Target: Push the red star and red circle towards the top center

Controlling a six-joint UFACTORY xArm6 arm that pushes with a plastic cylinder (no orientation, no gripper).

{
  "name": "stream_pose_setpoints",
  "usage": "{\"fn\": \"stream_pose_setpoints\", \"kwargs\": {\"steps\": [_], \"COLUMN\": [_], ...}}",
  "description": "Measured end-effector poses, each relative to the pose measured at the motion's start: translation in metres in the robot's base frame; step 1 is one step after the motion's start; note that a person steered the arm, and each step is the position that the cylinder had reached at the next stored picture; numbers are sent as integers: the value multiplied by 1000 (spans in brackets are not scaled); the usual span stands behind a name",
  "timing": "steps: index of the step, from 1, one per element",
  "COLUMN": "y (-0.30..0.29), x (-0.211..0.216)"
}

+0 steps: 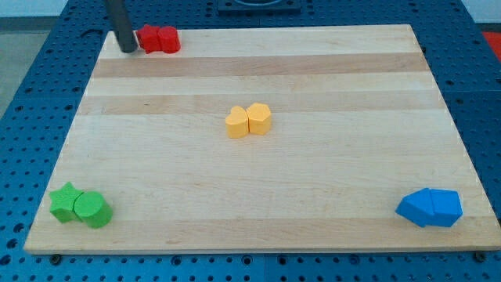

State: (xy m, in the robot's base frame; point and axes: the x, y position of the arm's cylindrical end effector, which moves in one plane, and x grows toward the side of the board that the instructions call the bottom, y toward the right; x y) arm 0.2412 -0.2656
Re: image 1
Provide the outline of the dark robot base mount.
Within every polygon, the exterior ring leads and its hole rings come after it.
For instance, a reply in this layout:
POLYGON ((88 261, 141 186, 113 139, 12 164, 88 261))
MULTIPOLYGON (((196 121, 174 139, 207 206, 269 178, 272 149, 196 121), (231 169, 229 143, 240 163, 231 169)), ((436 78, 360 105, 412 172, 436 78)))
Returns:
POLYGON ((301 0, 218 0, 217 10, 220 15, 266 14, 301 11, 301 0))

